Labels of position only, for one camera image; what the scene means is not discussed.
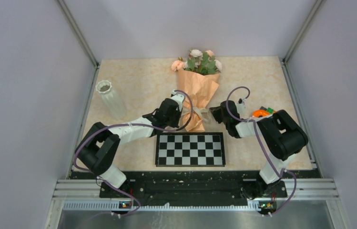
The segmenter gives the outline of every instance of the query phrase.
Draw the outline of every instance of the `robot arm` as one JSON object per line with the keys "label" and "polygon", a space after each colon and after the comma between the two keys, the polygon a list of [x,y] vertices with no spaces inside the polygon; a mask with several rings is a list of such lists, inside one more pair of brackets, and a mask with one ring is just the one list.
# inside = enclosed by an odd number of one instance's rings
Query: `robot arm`
{"label": "robot arm", "polygon": [[[308,139],[304,131],[289,116],[285,110],[280,110],[272,115],[255,118],[253,121],[240,122],[232,118],[227,109],[240,118],[240,114],[245,109],[244,101],[239,100],[222,102],[219,107],[210,108],[215,120],[218,123],[223,122],[229,135],[235,138],[255,136],[254,123],[256,122],[259,136],[263,136],[269,148],[268,156],[276,171],[281,172],[289,162],[296,156],[301,149],[307,145]],[[252,196],[264,196],[270,193],[270,190],[280,181],[272,165],[266,162],[255,183],[255,190]]]}
{"label": "robot arm", "polygon": [[[184,99],[185,97],[182,94],[172,92],[171,97],[166,98],[160,107],[152,113],[145,114],[134,121],[112,127],[96,135],[82,148],[78,158],[96,176],[101,176],[104,180],[119,188],[126,180],[126,176],[112,164],[118,146],[139,138],[152,137],[162,132],[151,126],[162,129],[167,126],[178,127]],[[95,123],[77,149],[87,138],[105,127],[101,122]]]}

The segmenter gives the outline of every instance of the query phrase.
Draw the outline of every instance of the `table surface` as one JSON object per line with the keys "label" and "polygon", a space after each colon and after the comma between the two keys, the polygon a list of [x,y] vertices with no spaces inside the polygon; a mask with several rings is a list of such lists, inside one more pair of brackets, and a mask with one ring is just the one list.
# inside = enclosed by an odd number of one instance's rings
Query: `table surface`
{"label": "table surface", "polygon": [[[208,107],[218,106],[229,92],[238,86],[247,86],[251,95],[246,101],[246,113],[251,115],[261,106],[286,110],[297,120],[279,58],[266,57],[218,57],[223,64],[219,88]],[[91,126],[100,121],[105,125],[128,122],[150,113],[176,89],[176,73],[170,70],[175,58],[103,60],[97,82],[109,80],[124,100],[127,116],[122,121],[111,118],[98,93],[94,90],[83,136]],[[231,99],[237,101],[247,91],[238,90]],[[194,170],[260,170],[266,159],[255,137],[236,139],[231,137],[223,124],[215,120],[205,123],[207,132],[223,132],[225,167],[156,167],[156,137],[142,138],[119,146],[113,164],[122,171],[194,171]],[[312,169],[306,147],[296,155],[288,169]]]}

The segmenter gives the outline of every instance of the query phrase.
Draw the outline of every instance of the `flower bouquet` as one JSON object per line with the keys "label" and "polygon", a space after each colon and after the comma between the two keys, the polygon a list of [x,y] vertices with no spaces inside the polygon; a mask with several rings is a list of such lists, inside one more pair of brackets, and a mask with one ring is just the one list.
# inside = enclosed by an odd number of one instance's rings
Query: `flower bouquet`
{"label": "flower bouquet", "polygon": [[[222,63],[215,59],[211,50],[202,52],[198,49],[190,50],[188,58],[181,57],[174,61],[171,70],[178,72],[178,89],[183,90],[192,99],[194,115],[185,128],[188,132],[204,132],[203,120],[208,121],[206,106],[219,87],[218,80],[222,70]],[[190,117],[190,104],[184,101],[183,123]]]}

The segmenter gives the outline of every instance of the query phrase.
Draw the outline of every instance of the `checkerboard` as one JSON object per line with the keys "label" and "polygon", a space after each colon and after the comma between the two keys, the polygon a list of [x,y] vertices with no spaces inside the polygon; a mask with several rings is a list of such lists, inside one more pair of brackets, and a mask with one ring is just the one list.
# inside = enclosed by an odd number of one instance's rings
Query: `checkerboard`
{"label": "checkerboard", "polygon": [[157,136],[156,166],[224,166],[223,133],[162,133]]}

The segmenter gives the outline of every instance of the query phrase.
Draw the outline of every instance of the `kraft paper wrap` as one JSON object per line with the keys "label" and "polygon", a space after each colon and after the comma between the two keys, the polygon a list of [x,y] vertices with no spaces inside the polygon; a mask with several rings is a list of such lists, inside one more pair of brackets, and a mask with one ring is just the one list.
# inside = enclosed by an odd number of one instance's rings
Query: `kraft paper wrap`
{"label": "kraft paper wrap", "polygon": [[[178,89],[185,91],[191,98],[193,106],[198,108],[206,108],[212,96],[215,94],[219,84],[220,74],[201,75],[198,73],[179,70],[177,84]],[[185,99],[183,106],[191,109],[188,99]],[[188,121],[190,113],[183,115],[183,124]],[[205,127],[202,122],[202,117],[194,112],[193,117],[185,127],[187,132],[204,132]]]}

